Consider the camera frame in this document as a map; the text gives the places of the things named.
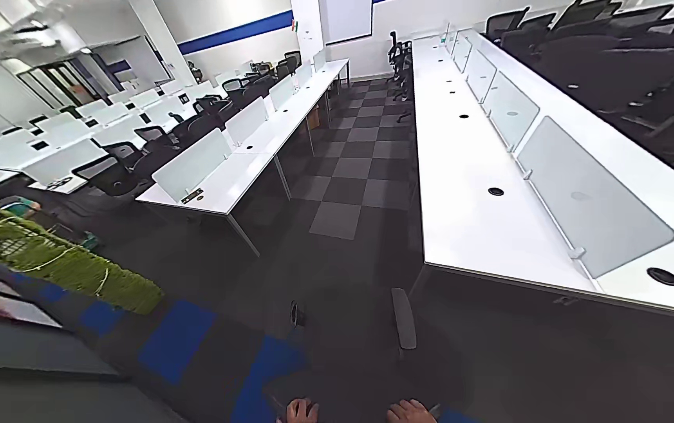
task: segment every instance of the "office chair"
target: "office chair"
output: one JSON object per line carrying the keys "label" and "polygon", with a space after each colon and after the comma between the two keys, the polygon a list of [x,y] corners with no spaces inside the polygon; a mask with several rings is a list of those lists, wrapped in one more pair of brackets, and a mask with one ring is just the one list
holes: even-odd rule
{"label": "office chair", "polygon": [[110,197],[124,196],[138,186],[138,179],[115,156],[101,157],[73,169],[72,172]]}
{"label": "office chair", "polygon": [[318,402],[319,421],[385,421],[401,398],[419,400],[438,418],[434,405],[459,393],[448,387],[463,389],[461,360],[448,359],[455,347],[414,315],[400,288],[322,287],[294,301],[290,319],[288,341],[306,369],[265,385],[280,419],[294,398]]}
{"label": "office chair", "polygon": [[40,123],[42,120],[47,120],[47,116],[44,116],[44,115],[37,116],[37,117],[35,117],[34,119],[31,119],[31,120],[29,121],[29,123],[31,123],[32,125],[36,126],[37,123]]}
{"label": "office chair", "polygon": [[498,42],[502,34],[517,29],[529,10],[530,6],[521,11],[511,11],[489,17],[486,21],[486,38],[492,42]]}
{"label": "office chair", "polygon": [[622,5],[621,2],[617,2],[617,3],[609,3],[608,5],[606,5],[606,7],[603,8],[603,10],[601,11],[601,13],[599,13],[599,14],[595,17],[595,19],[606,19],[606,18],[608,18],[608,17],[612,17],[612,16],[616,13],[616,11],[619,10],[619,8],[621,7],[621,5]]}
{"label": "office chair", "polygon": [[300,66],[300,53],[297,56],[287,56],[285,55],[285,62],[287,63],[287,69],[289,69],[290,74],[294,74],[295,70]]}
{"label": "office chair", "polygon": [[13,127],[10,130],[4,130],[3,132],[1,132],[1,135],[6,136],[8,134],[12,134],[13,132],[15,132],[17,130],[22,130],[22,129],[23,129],[22,127]]}
{"label": "office chair", "polygon": [[76,106],[74,105],[69,105],[65,106],[64,108],[61,108],[60,113],[70,113],[76,119],[83,118],[83,116],[81,116],[81,113],[78,113],[78,110],[76,110]]}
{"label": "office chair", "polygon": [[153,141],[155,139],[158,139],[161,136],[166,136],[167,133],[164,132],[162,127],[147,127],[147,128],[141,128],[139,130],[133,130],[133,132],[136,132],[137,136],[140,136],[144,141]]}
{"label": "office chair", "polygon": [[517,29],[547,29],[555,17],[557,17],[556,12],[524,20]]}
{"label": "office chair", "polygon": [[298,51],[290,51],[288,53],[285,53],[285,60],[289,59],[290,57],[295,58],[295,68],[299,67],[300,65],[303,64],[303,60],[300,56],[300,50]]}
{"label": "office chair", "polygon": [[564,14],[558,18],[558,21],[555,24],[553,24],[553,29],[558,29],[565,25],[594,20],[601,14],[601,12],[603,12],[603,9],[606,8],[610,1],[611,0],[593,0],[585,5],[581,5],[579,2],[573,3],[567,7]]}
{"label": "office chair", "polygon": [[541,52],[541,74],[590,110],[617,112],[674,80],[674,53],[652,50]]}
{"label": "office chair", "polygon": [[660,20],[663,16],[669,14],[673,8],[674,4],[672,3],[670,5],[660,5],[648,7],[647,9],[615,14],[611,17],[611,25],[628,28],[640,24],[649,24]]}
{"label": "office chair", "polygon": [[278,81],[282,81],[285,76],[289,75],[289,68],[287,67],[287,63],[284,63],[282,65],[277,65],[276,67],[276,78]]}
{"label": "office chair", "polygon": [[137,149],[132,142],[118,142],[112,145],[102,147],[107,153],[118,159],[120,164],[128,170],[133,169],[136,162],[144,156],[141,150]]}

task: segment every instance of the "frosted glass divider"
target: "frosted glass divider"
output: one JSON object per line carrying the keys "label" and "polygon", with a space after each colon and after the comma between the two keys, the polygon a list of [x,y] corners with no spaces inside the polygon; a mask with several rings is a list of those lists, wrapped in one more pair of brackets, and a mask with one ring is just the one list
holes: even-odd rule
{"label": "frosted glass divider", "polygon": [[642,203],[551,117],[517,156],[586,272],[598,278],[674,240],[674,230]]}
{"label": "frosted glass divider", "polygon": [[496,72],[482,108],[509,151],[514,151],[540,108],[501,72]]}
{"label": "frosted glass divider", "polygon": [[496,67],[478,49],[474,48],[472,53],[470,53],[466,72],[468,76],[465,81],[470,86],[470,90],[475,95],[478,103],[482,104],[486,99],[486,95],[488,95],[489,88],[491,88],[493,77],[496,74]]}
{"label": "frosted glass divider", "polygon": [[454,47],[454,54],[452,58],[454,64],[457,65],[460,73],[464,73],[464,68],[468,64],[468,58],[472,52],[473,44],[471,44],[467,38],[463,37],[461,34],[462,31],[457,33],[457,46]]}
{"label": "frosted glass divider", "polygon": [[152,179],[173,200],[180,202],[224,163],[231,152],[222,132],[215,128],[154,172]]}

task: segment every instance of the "chair backrest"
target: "chair backrest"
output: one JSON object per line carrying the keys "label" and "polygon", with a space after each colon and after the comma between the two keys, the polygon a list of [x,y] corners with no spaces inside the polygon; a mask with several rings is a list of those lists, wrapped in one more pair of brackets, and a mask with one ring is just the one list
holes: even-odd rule
{"label": "chair backrest", "polygon": [[0,132],[0,133],[1,133],[1,135],[6,136],[8,134],[11,134],[11,133],[17,131],[17,130],[22,130],[22,129],[23,129],[22,127],[13,127],[10,130],[4,130],[3,132]]}
{"label": "chair backrest", "polygon": [[128,99],[137,108],[144,108],[156,101],[159,101],[159,93],[154,90],[146,90]]}
{"label": "chair backrest", "polygon": [[660,5],[655,7],[648,7],[647,9],[639,9],[636,11],[628,11],[621,14],[615,14],[611,17],[612,26],[622,26],[628,28],[630,26],[647,24],[660,20],[663,16],[667,15],[671,9],[674,8],[674,4],[670,5]]}
{"label": "chair backrest", "polygon": [[118,159],[126,168],[133,168],[136,162],[144,156],[132,142],[118,142],[102,148]]}
{"label": "chair backrest", "polygon": [[294,74],[295,70],[298,68],[298,56],[285,56],[285,61],[287,63],[287,69],[289,69],[291,74]]}
{"label": "chair backrest", "polygon": [[553,24],[553,29],[561,28],[564,25],[578,24],[580,22],[586,22],[589,20],[594,20],[598,15],[603,12],[603,9],[608,5],[611,0],[593,0],[590,3],[581,5],[579,3],[572,4],[567,7],[567,10],[564,11],[564,14],[558,18],[558,21]]}
{"label": "chair backrest", "polygon": [[606,5],[606,7],[603,8],[603,10],[601,11],[601,13],[599,13],[599,14],[595,17],[595,19],[605,19],[605,18],[607,18],[607,17],[612,17],[612,16],[616,13],[616,11],[619,10],[619,8],[621,7],[621,5],[622,5],[621,2],[617,2],[617,3],[609,3],[608,5]]}
{"label": "chair backrest", "polygon": [[288,59],[290,57],[294,57],[297,62],[295,62],[295,68],[303,64],[303,59],[301,58],[300,55],[300,50],[298,51],[289,51],[285,53],[285,59]]}
{"label": "chair backrest", "polygon": [[524,20],[520,23],[520,26],[517,29],[543,29],[547,28],[548,25],[553,22],[553,18],[557,17],[557,13],[545,14],[537,16],[528,20]]}
{"label": "chair backrest", "polygon": [[489,17],[486,21],[486,37],[491,41],[498,40],[501,34],[516,29],[529,10],[530,6],[521,11],[511,11]]}
{"label": "chair backrest", "polygon": [[134,130],[141,129],[145,126],[146,124],[143,119],[138,116],[130,116],[97,132],[92,138],[97,144],[102,146],[114,145],[119,142],[134,140],[136,138]]}
{"label": "chair backrest", "polygon": [[139,128],[133,130],[133,132],[135,132],[137,136],[140,136],[146,142],[154,141],[155,139],[158,139],[162,136],[167,136],[167,133],[164,132],[162,127]]}
{"label": "chair backrest", "polygon": [[89,118],[95,111],[102,110],[103,108],[106,107],[107,103],[103,99],[99,99],[97,101],[92,101],[86,105],[82,105],[81,107],[77,108],[76,111],[78,111],[78,113],[80,113],[81,116]]}
{"label": "chair backrest", "polygon": [[81,116],[81,113],[78,113],[78,111],[76,110],[76,106],[74,105],[69,105],[65,106],[64,108],[61,108],[60,113],[70,113],[76,119],[83,118],[83,116]]}
{"label": "chair backrest", "polygon": [[111,197],[125,195],[138,186],[135,176],[116,157],[110,155],[79,166],[72,172]]}
{"label": "chair backrest", "polygon": [[239,90],[243,87],[243,83],[239,78],[231,79],[222,83],[222,88],[227,91]]}
{"label": "chair backrest", "polygon": [[93,120],[96,120],[98,123],[105,125],[106,123],[118,120],[123,116],[127,116],[129,113],[130,110],[128,110],[128,108],[125,107],[125,104],[115,103],[110,107],[101,108],[97,111],[93,111],[91,118]]}
{"label": "chair backrest", "polygon": [[66,123],[76,122],[76,118],[73,117],[70,113],[60,113],[57,116],[53,116],[49,119],[43,119],[39,122],[34,123],[38,128],[44,131],[54,130],[55,128],[65,125]]}

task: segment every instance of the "office desk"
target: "office desk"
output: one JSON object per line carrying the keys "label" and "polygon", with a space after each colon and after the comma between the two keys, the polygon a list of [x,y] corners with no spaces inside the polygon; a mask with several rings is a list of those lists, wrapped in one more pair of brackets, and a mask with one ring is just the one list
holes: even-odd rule
{"label": "office desk", "polygon": [[[444,269],[674,312],[674,286],[647,274],[651,267],[674,274],[674,240],[597,278],[570,269],[563,236],[514,160],[549,117],[673,230],[674,170],[476,32],[464,35],[540,112],[523,141],[507,152],[438,37],[414,41],[427,265],[419,285],[429,269]],[[493,197],[489,187],[505,195]]]}
{"label": "office desk", "polygon": [[[321,96],[324,95],[334,79],[339,76],[340,71],[347,63],[349,63],[349,60],[326,63],[323,69],[313,74],[307,85],[310,88],[301,88],[287,101],[286,107],[282,108],[283,110],[270,114],[268,121],[248,137],[241,146],[233,150],[230,157],[200,183],[198,188],[204,190],[202,199],[197,197],[187,204],[178,203],[158,184],[154,184],[136,200],[159,206],[223,215],[253,250],[253,253],[260,256],[256,246],[232,216],[232,209],[272,160],[275,161],[276,169],[280,173],[289,199],[289,187],[276,154],[305,119],[308,112],[313,109]],[[253,152],[254,145],[256,146],[256,152]]]}
{"label": "office desk", "polygon": [[[438,37],[413,41],[413,67],[426,265],[598,291],[572,265],[557,229]],[[501,188],[504,196],[489,188]],[[429,270],[423,267],[414,293]]]}

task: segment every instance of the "blue stripe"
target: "blue stripe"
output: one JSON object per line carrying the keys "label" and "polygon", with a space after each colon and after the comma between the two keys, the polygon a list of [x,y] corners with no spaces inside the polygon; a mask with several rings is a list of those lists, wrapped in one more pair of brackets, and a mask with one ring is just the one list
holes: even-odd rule
{"label": "blue stripe", "polygon": [[236,42],[248,37],[270,33],[278,29],[287,28],[293,24],[293,11],[282,12],[274,16],[265,17],[245,25],[206,35],[189,42],[178,44],[181,54],[191,54],[226,43]]}
{"label": "blue stripe", "polygon": [[275,421],[275,412],[269,407],[262,390],[270,381],[305,368],[305,356],[282,340],[264,336],[256,361],[235,401],[230,423]]}
{"label": "blue stripe", "polygon": [[177,385],[217,315],[179,300],[141,347],[138,361]]}
{"label": "blue stripe", "polygon": [[110,72],[116,74],[118,72],[131,70],[131,66],[125,60],[120,60],[119,62],[107,65],[107,69],[109,69]]}

